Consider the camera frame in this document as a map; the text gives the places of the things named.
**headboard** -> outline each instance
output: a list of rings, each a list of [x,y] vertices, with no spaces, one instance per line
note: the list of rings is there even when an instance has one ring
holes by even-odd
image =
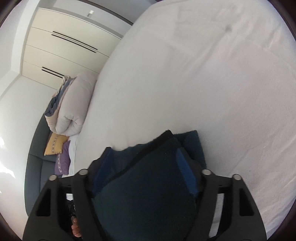
[[[50,129],[43,115],[29,150],[25,175],[25,207],[29,215],[50,175],[54,174],[56,155],[44,156]]]

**bed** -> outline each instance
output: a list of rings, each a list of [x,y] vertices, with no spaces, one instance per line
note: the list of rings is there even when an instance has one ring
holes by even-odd
[[[244,177],[270,237],[296,197],[295,53],[293,34],[265,0],[151,6],[99,75],[75,172],[106,146],[196,129],[208,168]]]

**pillow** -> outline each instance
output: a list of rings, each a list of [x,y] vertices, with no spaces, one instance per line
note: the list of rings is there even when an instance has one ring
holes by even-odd
[[[71,159],[69,156],[69,145],[70,141],[67,141],[63,144],[63,151],[61,154],[57,155],[56,164],[54,167],[55,175],[68,175],[69,174],[69,166],[71,163]]]
[[[69,137],[52,133],[47,143],[44,155],[47,156],[62,153],[63,144],[68,140],[68,138]]]

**dark green cloth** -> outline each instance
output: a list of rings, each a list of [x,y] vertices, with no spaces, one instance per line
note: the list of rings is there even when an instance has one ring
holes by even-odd
[[[114,151],[106,185],[93,198],[108,240],[185,238],[195,218],[196,203],[176,163],[176,150],[181,147],[206,167],[196,131],[175,136],[167,131],[148,144]]]

